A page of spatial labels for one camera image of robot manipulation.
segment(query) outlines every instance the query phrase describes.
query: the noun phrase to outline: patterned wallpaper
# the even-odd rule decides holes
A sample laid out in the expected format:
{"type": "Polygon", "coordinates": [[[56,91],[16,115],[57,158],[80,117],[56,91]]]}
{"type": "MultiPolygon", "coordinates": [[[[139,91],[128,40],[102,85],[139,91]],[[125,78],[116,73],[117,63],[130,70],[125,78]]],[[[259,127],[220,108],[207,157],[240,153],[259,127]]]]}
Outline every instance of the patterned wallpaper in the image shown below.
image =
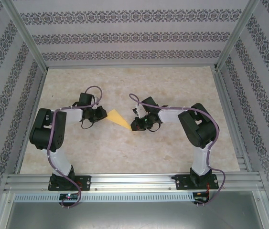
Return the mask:
{"type": "Polygon", "coordinates": [[[269,197],[269,1],[259,2],[222,75],[250,162],[269,197]]]}
{"type": "Polygon", "coordinates": [[[247,0],[14,4],[44,59],[55,67],[216,63],[247,0]]]}
{"type": "Polygon", "coordinates": [[[3,176],[15,171],[42,76],[0,2],[0,194],[3,176]]]}

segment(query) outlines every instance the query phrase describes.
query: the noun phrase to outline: purple cable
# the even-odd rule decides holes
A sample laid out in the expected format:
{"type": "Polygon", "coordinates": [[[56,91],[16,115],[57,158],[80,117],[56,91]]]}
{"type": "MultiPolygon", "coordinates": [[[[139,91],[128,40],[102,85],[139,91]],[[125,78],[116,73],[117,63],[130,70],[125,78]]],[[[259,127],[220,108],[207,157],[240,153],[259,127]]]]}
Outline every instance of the purple cable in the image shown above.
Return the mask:
{"type": "Polygon", "coordinates": [[[207,204],[211,203],[214,200],[214,198],[219,194],[219,192],[223,188],[223,186],[225,184],[225,181],[226,181],[226,174],[225,174],[225,172],[222,171],[221,169],[218,169],[218,168],[212,168],[210,166],[210,161],[209,161],[210,160],[210,150],[211,150],[211,147],[215,144],[215,142],[217,141],[217,139],[219,137],[219,128],[218,128],[218,125],[217,125],[216,121],[208,113],[206,113],[206,112],[204,112],[202,110],[196,109],[196,108],[191,108],[191,107],[162,107],[162,106],[154,106],[154,105],[145,104],[145,103],[140,102],[139,98],[135,94],[130,93],[129,94],[129,97],[133,101],[137,102],[138,105],[141,104],[141,105],[144,105],[144,106],[149,106],[149,107],[158,108],[158,109],[165,109],[165,110],[191,110],[191,111],[196,111],[196,112],[199,112],[199,113],[205,115],[206,117],[208,117],[212,121],[212,123],[214,124],[215,129],[216,129],[216,137],[215,137],[214,141],[211,143],[211,145],[207,149],[206,164],[209,167],[209,169],[214,170],[214,171],[221,172],[223,174],[223,177],[224,178],[223,178],[223,181],[222,181],[221,186],[219,187],[218,191],[215,193],[215,195],[213,196],[213,198],[210,199],[206,203],[202,203],[201,202],[200,205],[204,206],[204,205],[207,205],[207,204]]]}
{"type": "Polygon", "coordinates": [[[81,200],[81,189],[80,189],[79,185],[76,184],[76,182],[74,182],[72,179],[68,178],[66,175],[64,175],[62,172],[60,172],[60,171],[53,165],[52,160],[51,160],[51,158],[50,158],[50,147],[51,147],[52,142],[53,142],[53,136],[54,136],[54,124],[55,124],[55,121],[56,121],[56,114],[57,114],[57,112],[62,111],[62,110],[88,108],[88,107],[92,107],[92,106],[98,104],[99,101],[100,101],[101,98],[102,98],[102,90],[101,90],[101,88],[98,87],[98,86],[90,86],[90,87],[88,87],[88,88],[86,89],[86,92],[87,92],[90,88],[93,88],[93,87],[98,88],[98,89],[100,90],[100,98],[99,98],[97,101],[95,101],[93,104],[88,105],[88,106],[68,106],[68,107],[62,107],[62,108],[56,109],[56,110],[54,111],[54,114],[53,114],[53,122],[52,122],[52,127],[53,127],[53,128],[52,128],[51,131],[50,131],[49,143],[48,143],[48,147],[47,147],[47,149],[46,149],[48,162],[49,162],[49,164],[51,165],[51,167],[52,167],[57,173],[59,173],[61,176],[63,176],[63,177],[64,177],[65,179],[67,179],[69,182],[73,183],[73,184],[76,186],[76,188],[78,189],[78,193],[79,193],[79,198],[78,198],[77,202],[75,202],[75,203],[74,203],[73,205],[71,205],[71,206],[68,206],[67,208],[75,207],[75,206],[80,202],[80,200],[81,200]]]}

